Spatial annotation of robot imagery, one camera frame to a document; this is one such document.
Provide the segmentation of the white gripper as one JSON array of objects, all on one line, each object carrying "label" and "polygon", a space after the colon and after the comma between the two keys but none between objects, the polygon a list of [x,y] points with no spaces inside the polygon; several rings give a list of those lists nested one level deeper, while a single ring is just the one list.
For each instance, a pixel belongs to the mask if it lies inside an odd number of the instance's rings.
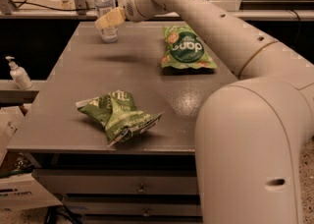
[{"label": "white gripper", "polygon": [[152,0],[124,0],[124,10],[116,7],[108,13],[101,15],[95,21],[95,27],[104,29],[122,24],[127,18],[135,23],[148,20],[154,16],[154,3]]}]

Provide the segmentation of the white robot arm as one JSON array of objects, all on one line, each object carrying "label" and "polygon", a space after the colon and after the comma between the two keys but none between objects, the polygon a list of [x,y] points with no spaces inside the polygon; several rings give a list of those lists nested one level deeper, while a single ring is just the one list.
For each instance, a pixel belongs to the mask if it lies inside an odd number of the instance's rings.
[{"label": "white robot arm", "polygon": [[303,224],[299,156],[314,135],[314,67],[207,0],[124,0],[98,28],[175,12],[237,76],[195,125],[204,224]]}]

